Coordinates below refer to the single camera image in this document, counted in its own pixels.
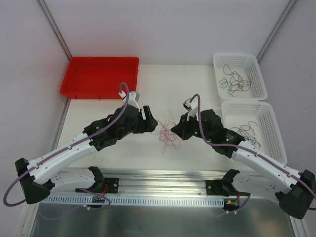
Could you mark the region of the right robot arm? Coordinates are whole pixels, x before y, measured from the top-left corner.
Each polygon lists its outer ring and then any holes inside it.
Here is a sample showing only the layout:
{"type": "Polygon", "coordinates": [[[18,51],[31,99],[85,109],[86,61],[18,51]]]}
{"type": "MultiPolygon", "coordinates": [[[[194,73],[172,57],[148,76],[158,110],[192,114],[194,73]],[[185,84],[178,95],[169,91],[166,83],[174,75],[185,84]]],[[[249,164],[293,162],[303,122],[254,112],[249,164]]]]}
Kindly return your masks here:
{"type": "Polygon", "coordinates": [[[248,193],[277,203],[289,216],[303,219],[316,198],[316,177],[309,170],[300,172],[265,156],[238,133],[225,128],[213,110],[198,116],[184,114],[171,131],[182,140],[201,138],[217,153],[240,162],[259,176],[252,177],[230,169],[221,180],[212,181],[211,191],[232,196],[248,193]]]}

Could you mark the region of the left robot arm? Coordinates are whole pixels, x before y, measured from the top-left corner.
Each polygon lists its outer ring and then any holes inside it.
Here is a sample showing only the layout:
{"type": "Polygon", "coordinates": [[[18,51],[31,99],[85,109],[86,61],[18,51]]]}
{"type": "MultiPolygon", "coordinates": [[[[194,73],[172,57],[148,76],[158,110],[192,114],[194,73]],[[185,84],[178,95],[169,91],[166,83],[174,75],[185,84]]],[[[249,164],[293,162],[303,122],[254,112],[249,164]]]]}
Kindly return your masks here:
{"type": "Polygon", "coordinates": [[[149,106],[137,109],[128,105],[114,114],[96,120],[83,129],[76,138],[63,147],[40,158],[15,162],[20,185],[27,204],[35,204],[50,194],[60,191],[88,190],[101,193],[105,178],[96,166],[63,173],[62,169],[75,161],[114,145],[125,136],[153,132],[158,125],[149,106]]]}

